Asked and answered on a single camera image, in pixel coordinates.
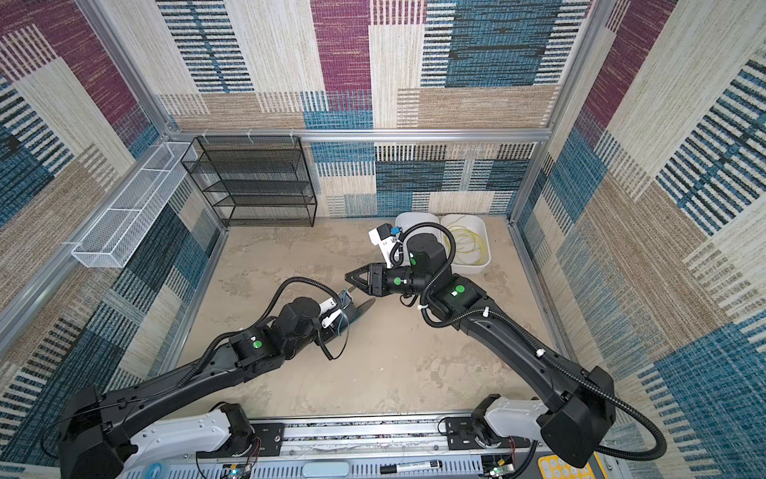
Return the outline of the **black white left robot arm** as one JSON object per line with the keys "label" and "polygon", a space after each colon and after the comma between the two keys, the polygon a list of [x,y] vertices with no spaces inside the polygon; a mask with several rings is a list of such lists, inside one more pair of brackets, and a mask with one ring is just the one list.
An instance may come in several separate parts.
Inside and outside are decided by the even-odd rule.
{"label": "black white left robot arm", "polygon": [[307,345],[322,343],[322,323],[338,307],[338,301],[299,297],[260,325],[221,335],[184,366],[122,389],[78,390],[57,424],[62,477],[117,478],[185,453],[245,453],[255,432],[241,406],[226,403],[188,418],[172,413],[274,371]]}

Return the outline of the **black perforated cable spool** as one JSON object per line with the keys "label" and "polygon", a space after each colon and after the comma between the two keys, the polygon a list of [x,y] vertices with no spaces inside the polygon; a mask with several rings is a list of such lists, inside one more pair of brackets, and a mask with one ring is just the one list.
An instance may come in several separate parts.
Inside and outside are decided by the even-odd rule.
{"label": "black perforated cable spool", "polygon": [[337,333],[339,335],[344,333],[355,321],[358,321],[365,315],[367,311],[370,311],[376,301],[376,299],[369,299],[357,305],[349,291],[343,291],[342,295],[348,295],[352,299],[352,303],[344,310],[344,315],[341,315],[337,321]]}

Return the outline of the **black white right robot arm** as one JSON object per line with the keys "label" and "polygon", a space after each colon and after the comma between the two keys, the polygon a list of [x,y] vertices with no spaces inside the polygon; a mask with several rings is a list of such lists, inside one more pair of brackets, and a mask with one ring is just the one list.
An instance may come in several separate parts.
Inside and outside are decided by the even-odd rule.
{"label": "black white right robot arm", "polygon": [[429,231],[401,232],[385,224],[369,237],[384,259],[347,273],[347,283],[369,297],[414,297],[429,327],[453,327],[495,353],[542,402],[543,412],[530,421],[530,439],[566,463],[583,467],[594,453],[606,452],[602,441],[616,422],[608,373],[563,357],[506,315],[472,279],[453,273],[453,252]]}

